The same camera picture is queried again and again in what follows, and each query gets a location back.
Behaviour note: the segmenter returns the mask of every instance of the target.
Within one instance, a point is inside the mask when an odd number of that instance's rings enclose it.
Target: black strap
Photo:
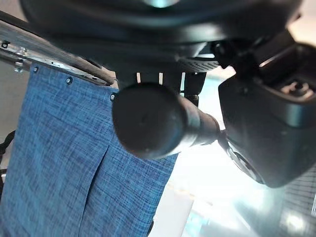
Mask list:
[[[14,135],[15,135],[15,131],[9,133],[7,135],[7,137],[5,138],[4,142],[2,144],[0,144],[0,163],[2,161],[2,155],[5,153],[5,150],[7,149],[7,147],[12,142],[12,140],[14,138]]]

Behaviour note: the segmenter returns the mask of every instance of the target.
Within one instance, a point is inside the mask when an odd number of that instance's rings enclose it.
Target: blue textured cloth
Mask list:
[[[0,205],[1,236],[146,236],[176,156],[127,153],[110,95],[33,65]]]

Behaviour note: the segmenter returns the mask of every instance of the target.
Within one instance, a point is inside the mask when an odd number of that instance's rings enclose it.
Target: black mechanical part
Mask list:
[[[164,73],[162,84],[175,93],[179,94],[181,89],[182,73]]]
[[[28,21],[52,39],[89,37],[148,44],[274,35],[298,18],[301,3],[181,0],[158,9],[141,0],[21,0]]]
[[[159,83],[159,73],[141,73],[140,78],[143,83]]]
[[[211,144],[219,135],[219,125],[212,116],[156,83],[136,84],[120,91],[113,102],[113,123],[123,146],[144,159],[164,158],[193,145]]]
[[[186,73],[184,80],[184,97],[198,107],[198,101],[204,86],[206,73]]]
[[[137,83],[137,75],[132,72],[116,71],[116,77],[118,79],[118,87],[120,89],[129,87],[130,85]]]
[[[112,71],[207,72],[208,42],[257,40],[299,16],[302,0],[181,0],[167,8],[128,0],[21,0],[44,38]]]
[[[299,65],[278,78],[236,74],[219,87],[229,149],[272,188],[299,177],[316,162],[316,49],[303,44],[294,49],[296,57],[285,59]]]

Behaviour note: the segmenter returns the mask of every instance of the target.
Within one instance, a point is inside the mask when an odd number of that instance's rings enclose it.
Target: gray surface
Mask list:
[[[0,0],[0,10],[21,20],[26,20],[22,13],[19,0]]]
[[[16,129],[29,73],[0,62],[0,143]]]

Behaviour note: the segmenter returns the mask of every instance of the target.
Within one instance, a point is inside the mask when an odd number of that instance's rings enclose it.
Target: black cylindrical handle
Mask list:
[[[144,83],[120,91],[113,103],[118,139],[132,154],[158,159],[193,145],[213,143],[217,121],[166,87]]]

